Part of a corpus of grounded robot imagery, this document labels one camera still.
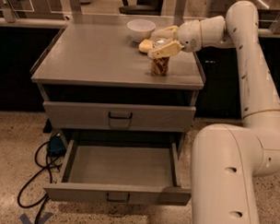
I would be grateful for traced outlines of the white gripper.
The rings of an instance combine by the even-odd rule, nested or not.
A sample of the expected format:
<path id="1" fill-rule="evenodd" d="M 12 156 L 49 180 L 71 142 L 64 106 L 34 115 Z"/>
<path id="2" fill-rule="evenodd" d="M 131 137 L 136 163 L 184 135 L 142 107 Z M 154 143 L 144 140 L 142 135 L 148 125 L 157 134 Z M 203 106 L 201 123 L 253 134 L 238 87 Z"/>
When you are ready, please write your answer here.
<path id="1" fill-rule="evenodd" d="M 179 27 L 157 29 L 151 34 L 151 40 L 154 46 L 147 53 L 150 59 L 169 58 L 177 55 L 181 49 L 185 52 L 198 52 L 202 47 L 200 21 L 188 20 Z"/>

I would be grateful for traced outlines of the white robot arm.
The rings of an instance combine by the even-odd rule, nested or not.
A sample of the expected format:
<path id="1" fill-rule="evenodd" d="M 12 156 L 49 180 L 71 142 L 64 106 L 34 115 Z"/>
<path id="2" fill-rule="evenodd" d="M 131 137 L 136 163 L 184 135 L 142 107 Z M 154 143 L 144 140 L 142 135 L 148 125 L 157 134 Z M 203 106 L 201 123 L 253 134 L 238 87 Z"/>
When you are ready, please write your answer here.
<path id="1" fill-rule="evenodd" d="M 192 224 L 260 224 L 252 181 L 280 171 L 280 98 L 263 56 L 257 8 L 248 0 L 226 15 L 158 29 L 164 43 L 149 57 L 204 47 L 233 47 L 239 69 L 242 124 L 211 124 L 191 152 Z"/>

